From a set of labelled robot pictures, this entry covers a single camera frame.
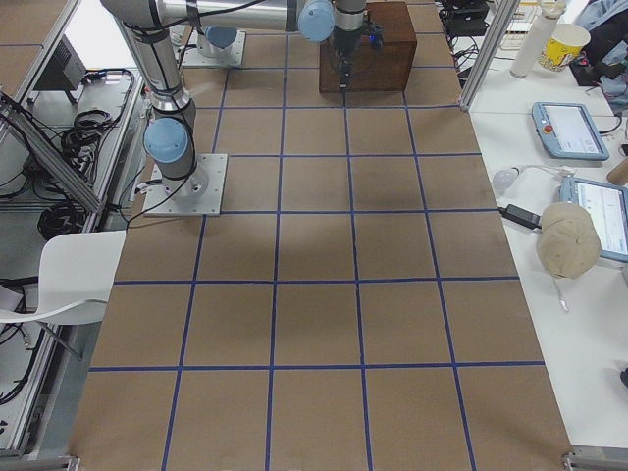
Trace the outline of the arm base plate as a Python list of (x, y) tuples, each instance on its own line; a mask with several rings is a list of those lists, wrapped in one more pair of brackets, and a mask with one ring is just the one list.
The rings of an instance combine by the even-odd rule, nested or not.
[(154, 164), (151, 179), (158, 183), (147, 188), (142, 210), (149, 217), (219, 216), (227, 167), (227, 154), (197, 154), (196, 170), (183, 183), (163, 180)]
[(240, 68), (244, 55), (246, 33), (243, 30), (236, 32), (235, 40), (226, 48), (220, 48), (210, 43), (206, 38), (198, 37), (194, 31), (190, 35), (190, 42), (183, 53), (182, 66), (184, 68), (228, 69)]

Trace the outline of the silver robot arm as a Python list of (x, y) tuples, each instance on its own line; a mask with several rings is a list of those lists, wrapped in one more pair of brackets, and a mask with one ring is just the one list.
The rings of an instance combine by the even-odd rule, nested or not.
[(340, 58), (340, 86), (351, 76), (351, 62), (366, 30), (364, 1), (104, 1), (115, 17), (142, 77), (150, 90), (154, 123), (146, 137), (165, 139), (181, 154), (167, 164), (149, 150), (172, 199), (202, 194), (207, 174), (197, 168), (193, 141), (195, 105), (183, 85), (170, 28), (189, 25), (299, 32), (312, 42), (332, 38)]
[(197, 49), (208, 59), (225, 59), (236, 42), (237, 30), (232, 27), (206, 26), (198, 32)]

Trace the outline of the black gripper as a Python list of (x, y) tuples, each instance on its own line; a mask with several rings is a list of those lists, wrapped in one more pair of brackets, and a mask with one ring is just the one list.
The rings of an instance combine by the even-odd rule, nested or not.
[(346, 91), (351, 79), (351, 60), (361, 41), (361, 30), (345, 30), (335, 28), (333, 32), (333, 47), (339, 62), (339, 91)]

